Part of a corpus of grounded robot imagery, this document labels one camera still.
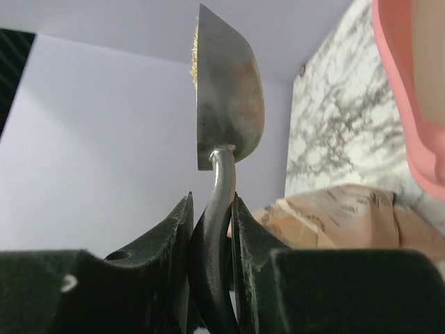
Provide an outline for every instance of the curved metal handle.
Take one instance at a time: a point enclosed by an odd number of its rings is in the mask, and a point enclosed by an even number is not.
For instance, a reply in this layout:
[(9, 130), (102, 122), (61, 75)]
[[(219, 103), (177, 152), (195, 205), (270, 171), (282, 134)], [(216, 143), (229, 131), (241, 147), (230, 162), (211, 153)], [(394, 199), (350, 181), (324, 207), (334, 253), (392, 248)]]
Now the curved metal handle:
[(188, 284), (210, 333), (240, 333), (223, 273), (225, 238), (235, 196), (234, 148), (215, 148), (210, 154), (215, 186), (188, 248)]

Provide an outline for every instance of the marble countertop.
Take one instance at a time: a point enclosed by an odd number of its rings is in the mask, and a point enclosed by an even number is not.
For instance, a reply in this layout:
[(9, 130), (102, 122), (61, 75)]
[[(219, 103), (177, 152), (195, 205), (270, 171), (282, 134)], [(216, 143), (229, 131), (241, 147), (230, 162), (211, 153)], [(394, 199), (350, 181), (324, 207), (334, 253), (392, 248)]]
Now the marble countertop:
[(372, 0), (356, 0), (294, 82), (286, 196), (354, 183), (393, 191), (445, 235), (445, 205), (423, 191), (375, 45)]

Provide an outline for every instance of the white wall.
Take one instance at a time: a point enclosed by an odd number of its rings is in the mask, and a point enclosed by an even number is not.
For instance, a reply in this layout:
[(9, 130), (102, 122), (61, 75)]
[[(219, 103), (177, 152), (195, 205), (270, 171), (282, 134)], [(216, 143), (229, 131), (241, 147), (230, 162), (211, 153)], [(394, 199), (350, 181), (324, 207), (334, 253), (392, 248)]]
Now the white wall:
[[(213, 185), (197, 171), (188, 66), (39, 36), (0, 143), (0, 248), (114, 251), (188, 191), (195, 220)], [(284, 195), (291, 86), (264, 81), (266, 128), (237, 164), (251, 210)]]
[(264, 77), (291, 84), (352, 0), (3, 0), (0, 26), (187, 63), (200, 2), (249, 41)]

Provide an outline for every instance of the metal scoop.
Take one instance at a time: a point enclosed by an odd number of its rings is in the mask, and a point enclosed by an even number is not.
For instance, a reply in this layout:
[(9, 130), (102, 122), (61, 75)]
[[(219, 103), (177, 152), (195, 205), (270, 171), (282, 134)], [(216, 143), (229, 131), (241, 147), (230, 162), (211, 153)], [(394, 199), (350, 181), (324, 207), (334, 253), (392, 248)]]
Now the metal scoop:
[(235, 195), (235, 163), (258, 146), (264, 99), (253, 51), (244, 37), (200, 5), (197, 38), (197, 164), (215, 186), (188, 251), (193, 300), (210, 333), (239, 333), (223, 273)]

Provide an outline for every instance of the brown paper bag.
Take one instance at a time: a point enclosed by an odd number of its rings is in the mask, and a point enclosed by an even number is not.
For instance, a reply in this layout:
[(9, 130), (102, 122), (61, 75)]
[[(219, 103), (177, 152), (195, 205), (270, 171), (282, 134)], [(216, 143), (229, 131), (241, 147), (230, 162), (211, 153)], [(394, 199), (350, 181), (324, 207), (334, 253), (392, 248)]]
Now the brown paper bag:
[(443, 236), (393, 201), (389, 191), (344, 185), (277, 200), (253, 216), (292, 248), (411, 248), (444, 259)]

